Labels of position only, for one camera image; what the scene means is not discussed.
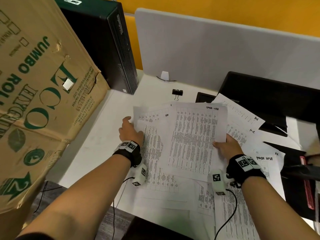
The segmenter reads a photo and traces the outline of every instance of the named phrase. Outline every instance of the white desk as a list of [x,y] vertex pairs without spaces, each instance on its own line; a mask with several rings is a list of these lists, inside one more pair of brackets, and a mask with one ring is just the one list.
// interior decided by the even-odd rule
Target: white desk
[[[118,128],[122,125],[122,119],[133,116],[133,106],[154,106],[174,101],[172,89],[183,90],[183,96],[179,96],[180,102],[195,102],[198,92],[217,95],[217,91],[213,90],[179,82],[164,82],[156,77],[145,75],[140,70],[138,70],[138,76],[140,83],[133,96],[115,90],[107,93],[76,139],[67,147],[60,160],[49,172],[48,180],[69,188],[86,173],[108,159],[120,143]],[[288,133],[299,140],[297,121],[287,118],[287,124]],[[300,149],[289,137],[264,131],[262,137],[264,141]],[[194,239],[209,239],[204,224],[190,221],[188,211],[133,208],[124,188],[125,184],[114,201],[118,209]]]

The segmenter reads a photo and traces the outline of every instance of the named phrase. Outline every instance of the hand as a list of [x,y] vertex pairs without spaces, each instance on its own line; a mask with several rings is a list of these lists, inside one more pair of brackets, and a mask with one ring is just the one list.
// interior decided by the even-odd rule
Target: hand
[[226,134],[226,142],[214,141],[213,146],[221,150],[222,155],[226,158],[227,162],[238,154],[243,154],[243,151],[239,143],[229,134]]
[[119,138],[121,141],[134,141],[138,143],[141,148],[143,143],[143,132],[136,132],[133,123],[129,122],[130,119],[130,116],[122,119],[122,127],[119,128]]

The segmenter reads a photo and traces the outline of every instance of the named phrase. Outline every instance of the gray partition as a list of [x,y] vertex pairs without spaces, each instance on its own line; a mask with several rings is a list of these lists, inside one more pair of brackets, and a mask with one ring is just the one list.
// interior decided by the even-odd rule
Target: gray partition
[[146,74],[218,90],[234,71],[320,89],[320,38],[145,8],[135,20]]

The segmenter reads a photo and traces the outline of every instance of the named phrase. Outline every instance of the computer tower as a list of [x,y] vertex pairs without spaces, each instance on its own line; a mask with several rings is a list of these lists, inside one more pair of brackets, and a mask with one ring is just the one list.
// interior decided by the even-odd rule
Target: computer tower
[[121,3],[109,0],[55,1],[110,88],[134,94],[138,76]]

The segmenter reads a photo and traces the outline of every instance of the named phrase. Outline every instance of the person's left arm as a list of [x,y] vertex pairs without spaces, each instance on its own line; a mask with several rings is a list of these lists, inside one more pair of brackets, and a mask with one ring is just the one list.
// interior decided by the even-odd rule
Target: person's left arm
[[[135,141],[141,147],[143,133],[136,132],[129,119],[122,120],[119,137],[122,141]],[[111,156],[62,193],[19,236],[40,232],[55,240],[93,239],[130,165],[130,160],[122,155]]]

